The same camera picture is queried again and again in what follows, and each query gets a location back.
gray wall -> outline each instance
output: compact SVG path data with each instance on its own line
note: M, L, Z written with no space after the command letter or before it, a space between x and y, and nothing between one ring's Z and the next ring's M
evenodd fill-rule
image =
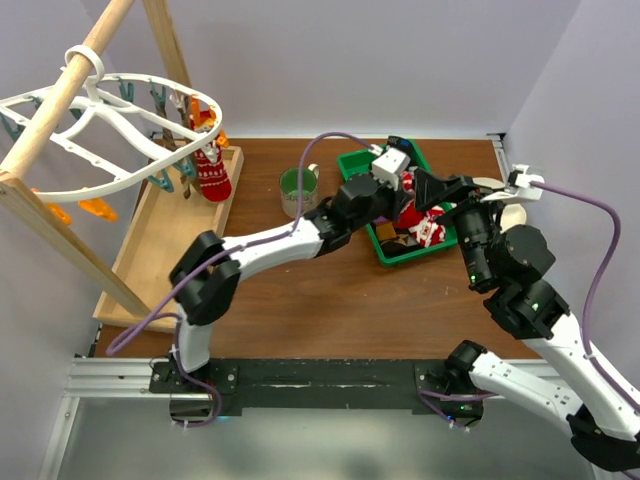
M635 0L584 0L507 135L510 161L618 209L622 240L595 300L594 341L636 386L639 18ZM558 257L550 278L581 314L611 238L608 215L549 193L529 211Z
M81 43L91 24L79 0L4 2L0 98L51 85L64 64L65 50ZM105 63L113 70L108 59ZM32 111L29 107L25 113ZM117 135L105 132L106 124L95 127L79 137L82 145L119 158L125 168L142 164ZM0 158L11 146L0 128ZM27 184L42 191L96 185L103 177L94 170L49 146ZM73 229L108 263L122 243L136 193L130 189L109 198L121 218L115 225L68 208ZM95 334L91 313L99 290L4 209L0 251L0 468L2 478L33 479L73 354L86 354Z
M82 1L94 19L107 3ZM506 131L578 3L170 2L194 86L235 137ZM163 74L141 2L108 52Z

wooden table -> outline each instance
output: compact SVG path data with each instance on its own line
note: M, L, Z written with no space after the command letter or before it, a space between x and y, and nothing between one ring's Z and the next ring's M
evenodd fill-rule
M288 222L280 174L298 162L307 140L237 140L245 163L225 235L247 235ZM490 141L421 140L435 173L500 178ZM325 140L309 159L320 165L321 196L342 184L348 140ZM365 231L348 246L311 261L289 263L243 282L229 312L215 323L211 355L281 358L441 358L464 339L504 358L535 354L504 333L468 290L457 248L409 264L380 266ZM97 356L121 331L104 326ZM171 335L144 332L122 356L163 355Z

mug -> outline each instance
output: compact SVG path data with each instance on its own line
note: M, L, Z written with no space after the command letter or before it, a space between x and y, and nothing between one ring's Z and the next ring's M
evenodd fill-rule
M290 168L280 176L280 200L282 210L295 218L298 209L298 168ZM315 163L302 171L302 213L318 205L318 175L320 167Z

wooden dowel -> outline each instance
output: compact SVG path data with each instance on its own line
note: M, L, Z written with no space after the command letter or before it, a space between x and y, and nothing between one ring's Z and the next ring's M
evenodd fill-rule
M111 0L87 35L83 45L102 55L133 2L134 0ZM91 62L83 55L73 56L20 138L0 164L0 169L9 172L13 177L24 178L92 68Z

green plastic bin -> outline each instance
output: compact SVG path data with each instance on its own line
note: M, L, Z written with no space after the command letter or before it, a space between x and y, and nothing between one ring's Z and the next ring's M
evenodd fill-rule
M431 167L425 160L422 152L415 144L413 140L410 140L413 144L418 157L416 161L418 166L424 168L426 171L430 172ZM342 176L345 180L347 180L352 175L357 173L367 173L370 170L371 162L375 159L375 155L370 153L367 150L359 150L357 152L345 153L344 155L340 155L338 157L338 166L340 167L340 171L342 172ZM445 211L451 210L450 203L443 203L440 205ZM393 267L396 265L400 265L401 263L406 263L416 258L421 258L426 255L430 255L432 253L438 252L440 250L444 250L445 248L451 248L458 243L458 236L456 235L456 230L453 227L447 227L447 239L439 244L434 245L432 247L423 248L422 250L416 250L415 252L405 253L404 255L398 255L397 257L387 257L382 252L382 248L380 247L380 243L378 242L378 238L376 237L375 231L371 227L371 225L367 225L367 233L371 238L371 242L373 243L373 248L380 259L380 263L384 267Z

